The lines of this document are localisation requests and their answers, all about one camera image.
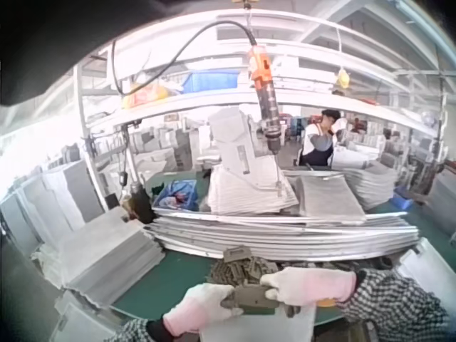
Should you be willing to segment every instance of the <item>apron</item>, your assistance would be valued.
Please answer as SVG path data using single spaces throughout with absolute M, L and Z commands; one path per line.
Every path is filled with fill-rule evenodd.
M 314 148 L 311 152 L 306 155 L 300 155 L 299 157 L 299 166 L 305 166 L 309 164 L 310 166 L 328 166 L 328 159 L 333 155 L 334 149 L 333 144 L 326 151 L 318 151 Z

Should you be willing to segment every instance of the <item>black component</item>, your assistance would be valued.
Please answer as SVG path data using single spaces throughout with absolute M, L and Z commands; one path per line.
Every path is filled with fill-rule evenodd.
M 142 223 L 151 223 L 157 217 L 150 205 L 150 197 L 141 183 L 134 182 L 131 184 L 131 198 L 133 201 L 133 211 Z
M 175 337 L 166 329 L 163 318 L 158 321 L 148 321 L 145 328 L 154 341 L 173 342 L 175 340 Z
M 107 204 L 109 210 L 120 206 L 119 199 L 117 198 L 115 193 L 105 196 L 105 201 L 106 201 L 106 204 Z
M 126 171 L 119 172 L 119 184 L 121 187 L 125 187 L 128 183 L 128 173 Z
M 210 29 L 211 27 L 213 26 L 216 26 L 216 25 L 223 25 L 223 24 L 231 24 L 231 25 L 235 25 L 235 26 L 238 26 L 241 30 L 243 30 L 245 32 L 245 34 L 247 35 L 247 38 L 249 39 L 250 41 L 250 44 L 252 46 L 256 45 L 257 44 L 257 41 L 255 40 L 255 37 L 254 35 L 252 34 L 252 32 L 250 32 L 245 26 L 241 25 L 240 23 L 237 23 L 236 21 L 231 21 L 231 20 L 221 20 L 221 21 L 215 21 L 214 23 L 210 23 L 210 24 L 207 24 L 205 27 L 201 28 L 187 43 L 184 44 L 184 46 L 176 53 L 176 55 L 171 59 L 171 61 L 163 67 L 162 70 L 160 70 L 157 74 L 155 74 L 154 76 L 152 76 L 151 78 L 149 78 L 147 81 L 145 81 L 143 84 L 139 85 L 138 87 L 136 87 L 135 89 L 132 89 L 130 90 L 129 92 L 127 93 L 124 93 L 122 91 L 122 87 L 120 86 L 119 84 L 119 81 L 117 79 L 117 76 L 115 74 L 115 68 L 114 68 L 114 56 L 115 56 L 115 43 L 116 43 L 116 40 L 113 41 L 113 48 L 111 49 L 111 63 L 112 63 L 112 68 L 113 68 L 113 77 L 114 77 L 114 84 L 115 84 L 115 87 L 117 88 L 117 91 L 119 92 L 119 94 L 123 95 L 123 96 L 128 96 L 128 95 L 131 95 L 131 94 L 134 94 L 136 93 L 138 90 L 140 89 L 143 89 L 145 86 L 147 86 L 148 84 L 151 84 L 153 81 L 155 81 L 157 78 L 159 78 L 172 64 L 174 64 L 174 62 L 179 58 L 180 54 L 201 34 L 203 33 L 204 31 L 206 31 L 207 29 Z

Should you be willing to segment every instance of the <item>green workbench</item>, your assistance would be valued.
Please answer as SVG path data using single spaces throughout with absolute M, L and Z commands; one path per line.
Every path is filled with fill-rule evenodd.
M 179 172 L 154 176 L 146 187 L 157 186 L 172 180 L 197 179 L 199 199 L 205 196 L 209 180 L 203 179 L 200 172 Z M 371 210 L 370 213 L 397 212 L 387 202 Z M 431 217 L 419 207 L 412 207 L 405 217 L 409 223 L 419 227 L 420 233 L 439 251 L 447 263 L 456 271 L 456 249 L 448 243 L 449 237 L 442 233 Z M 162 262 L 131 287 L 114 304 L 113 309 L 135 318 L 157 319 L 168 312 L 184 296 L 186 290 L 205 281 L 213 259 L 192 256 L 179 252 L 166 251 Z M 316 325 L 341 317 L 337 308 L 318 308 Z

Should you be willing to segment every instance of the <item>pink glove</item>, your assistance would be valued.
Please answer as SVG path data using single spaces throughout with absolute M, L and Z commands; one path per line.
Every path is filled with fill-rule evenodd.
M 262 276 L 260 283 L 274 287 L 266 292 L 268 299 L 304 306 L 321 299 L 346 301 L 355 290 L 356 275 L 331 269 L 286 267 Z
M 166 329 L 174 336 L 196 331 L 215 321 L 242 315 L 239 308 L 225 309 L 220 302 L 234 290 L 231 285 L 200 284 L 187 291 L 183 300 L 163 316 Z

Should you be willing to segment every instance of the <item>worker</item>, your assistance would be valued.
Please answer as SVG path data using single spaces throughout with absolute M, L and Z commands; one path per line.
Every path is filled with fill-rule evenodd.
M 271 287 L 266 292 L 268 299 L 292 306 L 335 299 L 349 321 L 372 321 L 380 341 L 454 341 L 440 301 L 394 271 L 286 267 L 264 275 L 260 282 Z M 130 321 L 109 342 L 173 341 L 184 332 L 241 315 L 239 308 L 220 306 L 233 290 L 230 285 L 196 285 L 160 320 Z
M 336 132 L 332 127 L 341 118 L 341 113 L 325 109 L 321 114 L 321 123 L 306 127 L 303 147 L 299 150 L 299 165 L 328 166 L 328 159 L 333 155 L 333 136 Z

